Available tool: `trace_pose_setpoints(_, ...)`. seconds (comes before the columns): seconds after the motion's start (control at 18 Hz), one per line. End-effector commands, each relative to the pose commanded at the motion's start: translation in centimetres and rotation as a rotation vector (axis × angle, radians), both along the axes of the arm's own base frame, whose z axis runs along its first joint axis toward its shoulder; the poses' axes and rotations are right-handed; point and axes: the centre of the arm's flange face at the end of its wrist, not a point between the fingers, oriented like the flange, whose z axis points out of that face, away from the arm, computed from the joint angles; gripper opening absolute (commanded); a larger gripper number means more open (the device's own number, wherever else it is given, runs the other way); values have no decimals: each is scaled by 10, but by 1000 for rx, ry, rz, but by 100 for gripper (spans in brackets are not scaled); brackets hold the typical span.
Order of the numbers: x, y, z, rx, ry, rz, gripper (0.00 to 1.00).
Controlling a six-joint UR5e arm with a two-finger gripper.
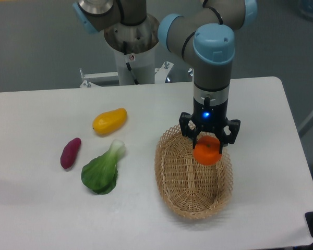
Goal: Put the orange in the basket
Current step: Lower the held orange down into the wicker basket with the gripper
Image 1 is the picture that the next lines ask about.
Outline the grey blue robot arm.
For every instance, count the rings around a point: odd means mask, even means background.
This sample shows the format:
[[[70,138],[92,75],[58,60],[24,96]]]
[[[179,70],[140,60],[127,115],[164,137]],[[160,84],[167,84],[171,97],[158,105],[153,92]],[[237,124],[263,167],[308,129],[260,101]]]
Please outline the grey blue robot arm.
[[[201,132],[221,147],[233,144],[239,120],[226,116],[234,31],[257,16],[256,1],[203,1],[202,10],[157,20],[145,1],[76,1],[74,11],[89,33],[103,32],[115,54],[120,85],[155,83],[154,51],[163,45],[193,69],[194,111],[179,118],[182,135],[197,144]]]

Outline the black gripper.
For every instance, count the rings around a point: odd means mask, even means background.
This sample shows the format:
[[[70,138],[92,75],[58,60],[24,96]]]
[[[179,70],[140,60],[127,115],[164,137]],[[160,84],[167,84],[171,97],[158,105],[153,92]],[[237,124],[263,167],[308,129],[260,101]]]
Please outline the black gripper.
[[[182,112],[179,125],[183,137],[192,140],[192,148],[195,149],[197,137],[201,131],[216,135],[220,142],[219,153],[223,153],[223,147],[234,144],[240,130],[241,121],[226,118],[228,100],[216,106],[206,108],[194,99],[194,112],[189,114]]]

